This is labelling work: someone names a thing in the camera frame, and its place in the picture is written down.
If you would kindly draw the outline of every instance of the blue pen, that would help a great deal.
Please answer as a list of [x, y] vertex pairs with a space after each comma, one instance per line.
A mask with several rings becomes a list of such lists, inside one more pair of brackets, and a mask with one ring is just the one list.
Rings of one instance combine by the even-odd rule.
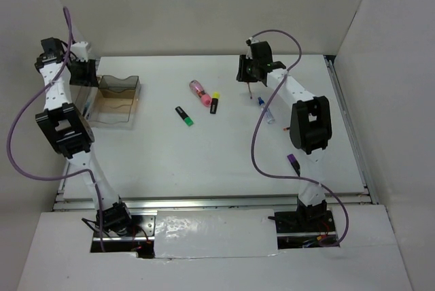
[[[261, 107], [261, 109], [264, 109], [264, 101], [262, 100], [261, 97], [258, 97], [258, 105]], [[271, 109], [267, 109], [266, 113], [264, 114], [264, 118], [266, 119], [266, 122], [271, 124], [275, 122], [275, 118], [272, 115]]]

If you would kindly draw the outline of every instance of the green cap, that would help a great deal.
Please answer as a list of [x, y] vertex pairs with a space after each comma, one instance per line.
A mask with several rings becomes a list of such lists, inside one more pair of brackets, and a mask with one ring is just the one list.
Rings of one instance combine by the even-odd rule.
[[188, 125], [191, 126], [193, 124], [193, 121], [191, 118], [187, 117], [186, 119], [184, 119], [184, 122]]

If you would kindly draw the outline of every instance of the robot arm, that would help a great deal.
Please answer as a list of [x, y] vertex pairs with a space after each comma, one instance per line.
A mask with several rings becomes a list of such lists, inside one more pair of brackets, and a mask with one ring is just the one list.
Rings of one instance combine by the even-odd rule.
[[[46, 104], [43, 112], [35, 116], [36, 122], [54, 151], [62, 154], [76, 171], [90, 169], [94, 173], [95, 184], [101, 193], [103, 229], [125, 235], [131, 225], [131, 215], [119, 195], [107, 182], [92, 147], [92, 129], [71, 100], [70, 69], [74, 72], [73, 80], [76, 82], [94, 86], [96, 81], [94, 71], [87, 71], [89, 65], [92, 65], [88, 58], [88, 44], [80, 42], [71, 47], [79, 55], [74, 53], [77, 58], [73, 62], [70, 61], [55, 82], [52, 80], [59, 72], [64, 56], [62, 44], [54, 38], [45, 39], [41, 44], [44, 53], [37, 58], [35, 66], [43, 76], [44, 84], [51, 87], [46, 90]], [[99, 222], [100, 205], [94, 182], [89, 175], [83, 175], [83, 178], [92, 195]]]
[[[286, 75], [279, 96], [292, 109], [290, 140], [308, 164], [301, 167], [304, 177], [323, 181], [321, 160], [332, 137], [329, 101], [325, 96], [316, 97], [305, 89], [279, 61], [274, 62], [272, 50], [266, 41], [249, 39], [247, 55], [240, 55], [237, 81], [262, 82], [276, 89]], [[320, 185], [300, 181], [297, 212], [303, 222], [318, 219], [326, 213], [326, 198]]]

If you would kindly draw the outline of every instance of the transparent bin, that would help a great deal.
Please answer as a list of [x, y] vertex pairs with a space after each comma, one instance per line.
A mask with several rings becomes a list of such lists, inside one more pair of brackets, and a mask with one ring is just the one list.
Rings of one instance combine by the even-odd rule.
[[101, 77], [88, 121], [91, 127], [132, 129], [139, 103], [141, 84], [137, 75], [126, 79]]

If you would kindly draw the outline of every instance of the white wall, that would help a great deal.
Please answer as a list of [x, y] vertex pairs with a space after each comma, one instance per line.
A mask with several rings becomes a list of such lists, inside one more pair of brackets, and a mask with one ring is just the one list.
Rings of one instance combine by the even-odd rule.
[[[360, 0], [62, 0], [101, 55], [237, 54], [268, 28], [307, 54], [336, 54]], [[275, 52], [292, 43], [268, 36]]]
[[435, 0], [363, 0], [336, 70], [413, 287], [434, 290]]
[[[33, 64], [41, 53], [39, 41], [52, 35], [66, 38], [61, 7], [54, 0], [0, 0], [0, 290], [15, 290], [36, 229], [39, 214], [50, 210], [57, 183], [21, 177], [9, 164], [5, 140], [22, 105], [42, 87]], [[61, 173], [63, 160], [39, 131], [38, 100], [17, 126], [14, 153], [31, 173]]]

